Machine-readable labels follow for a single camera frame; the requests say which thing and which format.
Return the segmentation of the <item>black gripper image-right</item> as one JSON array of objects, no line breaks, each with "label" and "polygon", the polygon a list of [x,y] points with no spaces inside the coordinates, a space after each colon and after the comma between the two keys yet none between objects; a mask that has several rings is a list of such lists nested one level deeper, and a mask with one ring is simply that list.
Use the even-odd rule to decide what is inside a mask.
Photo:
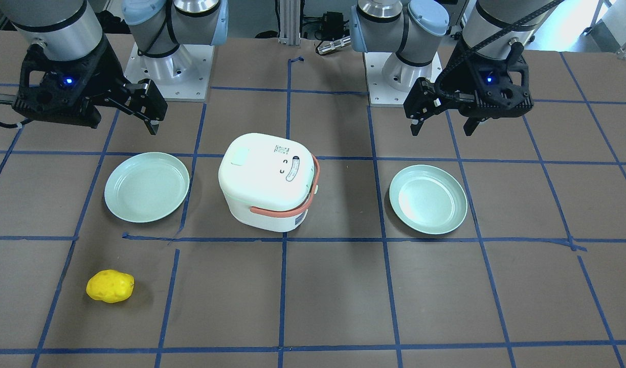
[{"label": "black gripper image-right", "polygon": [[446,102],[468,118],[463,124],[466,136],[472,136],[488,119],[517,118],[530,112],[534,101],[523,51],[524,45],[516,40],[497,60],[472,51],[464,40],[458,42],[435,82],[416,79],[404,100],[412,135],[418,136],[426,119],[445,112]]}]

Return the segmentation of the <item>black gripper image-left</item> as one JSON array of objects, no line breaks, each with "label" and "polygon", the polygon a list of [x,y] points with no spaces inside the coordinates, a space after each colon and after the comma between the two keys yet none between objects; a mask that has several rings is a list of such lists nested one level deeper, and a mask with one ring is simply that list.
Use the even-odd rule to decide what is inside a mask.
[{"label": "black gripper image-left", "polygon": [[116,107],[140,119],[151,135],[157,135],[168,109],[154,81],[131,83],[124,77],[106,36],[93,51],[72,61],[50,60],[39,45],[28,47],[14,111],[35,121],[96,128],[102,118],[97,106]]}]

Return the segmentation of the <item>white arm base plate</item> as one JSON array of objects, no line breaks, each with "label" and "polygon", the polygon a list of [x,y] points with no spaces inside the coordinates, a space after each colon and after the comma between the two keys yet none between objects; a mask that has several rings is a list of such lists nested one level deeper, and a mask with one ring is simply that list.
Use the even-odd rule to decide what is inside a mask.
[{"label": "white arm base plate", "polygon": [[131,82],[151,79],[167,102],[205,102],[209,91],[215,46],[181,45],[170,56],[138,55],[133,45],[124,76]]},{"label": "white arm base plate", "polygon": [[442,71],[438,53],[435,53],[431,63],[422,67],[403,63],[393,52],[364,53],[364,63],[372,107],[402,107],[418,78],[434,82]]}]

